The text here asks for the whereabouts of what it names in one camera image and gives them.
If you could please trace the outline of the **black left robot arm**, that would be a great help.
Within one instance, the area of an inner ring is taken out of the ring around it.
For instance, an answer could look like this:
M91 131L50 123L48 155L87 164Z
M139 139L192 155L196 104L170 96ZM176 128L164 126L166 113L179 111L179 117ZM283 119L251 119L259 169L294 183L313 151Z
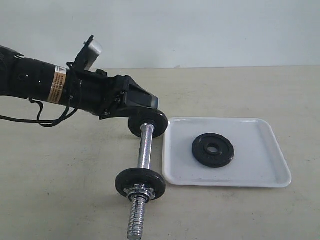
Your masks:
M2 46L0 94L83 110L101 120L160 113L159 99L132 77L108 76L101 69L92 72L85 69L87 62L81 52L64 68Z

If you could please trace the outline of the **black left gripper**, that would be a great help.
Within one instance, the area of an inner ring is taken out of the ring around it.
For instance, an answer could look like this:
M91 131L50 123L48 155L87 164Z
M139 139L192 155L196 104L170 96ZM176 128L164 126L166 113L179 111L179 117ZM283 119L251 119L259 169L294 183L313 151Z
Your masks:
M140 87L130 76L108 76L70 68L65 80L65 119L83 110L100 120L133 118L151 120L159 113L159 98Z

